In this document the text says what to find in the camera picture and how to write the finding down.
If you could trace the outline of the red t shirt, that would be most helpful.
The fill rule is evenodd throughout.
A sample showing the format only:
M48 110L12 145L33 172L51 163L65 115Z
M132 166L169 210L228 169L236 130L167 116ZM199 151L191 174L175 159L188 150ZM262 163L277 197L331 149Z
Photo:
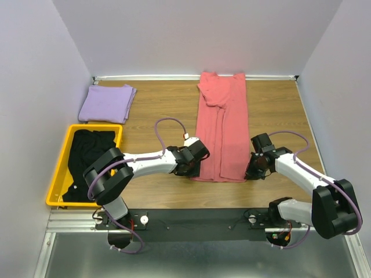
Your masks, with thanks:
M250 159L248 104L244 73L201 73L195 136L210 152L195 181L244 182Z

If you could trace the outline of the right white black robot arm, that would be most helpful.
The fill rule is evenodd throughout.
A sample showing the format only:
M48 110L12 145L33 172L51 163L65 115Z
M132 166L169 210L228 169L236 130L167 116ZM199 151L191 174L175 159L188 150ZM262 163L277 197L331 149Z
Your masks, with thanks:
M270 202L266 214L270 225L299 222L313 227L324 239L360 231L363 219L352 183L320 173L300 160L297 152L275 147L267 133L253 137L251 142L254 151L245 172L246 180L264 180L269 174L278 173L311 197L309 203L291 197Z

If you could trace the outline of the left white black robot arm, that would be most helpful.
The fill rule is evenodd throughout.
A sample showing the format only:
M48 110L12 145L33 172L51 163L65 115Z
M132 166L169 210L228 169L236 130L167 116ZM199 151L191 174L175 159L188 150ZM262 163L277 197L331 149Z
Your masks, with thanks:
M106 211L113 227L124 228L132 224L132 217L121 193L131 180L158 173L196 177L201 161L209 156L197 137L186 139L181 147L163 147L152 153L130 154L111 148L83 172L88 199Z

